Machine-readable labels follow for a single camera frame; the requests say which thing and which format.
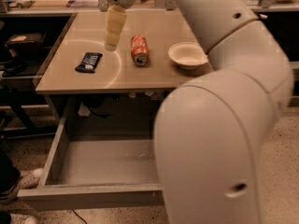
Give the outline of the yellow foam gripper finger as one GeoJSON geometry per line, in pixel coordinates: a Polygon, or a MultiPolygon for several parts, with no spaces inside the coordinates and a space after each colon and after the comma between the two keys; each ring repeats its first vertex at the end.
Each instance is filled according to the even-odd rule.
{"type": "Polygon", "coordinates": [[[118,46],[126,18],[126,10],[123,7],[113,5],[108,9],[105,38],[106,50],[114,51],[118,46]]]}

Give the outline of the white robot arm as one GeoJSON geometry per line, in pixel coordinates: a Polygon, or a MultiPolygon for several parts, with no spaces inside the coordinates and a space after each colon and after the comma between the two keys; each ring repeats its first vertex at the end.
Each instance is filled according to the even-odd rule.
{"type": "Polygon", "coordinates": [[[262,224],[260,154],[288,106],[290,62],[240,0],[175,0],[213,72],[173,90],[153,148],[170,224],[262,224]]]}

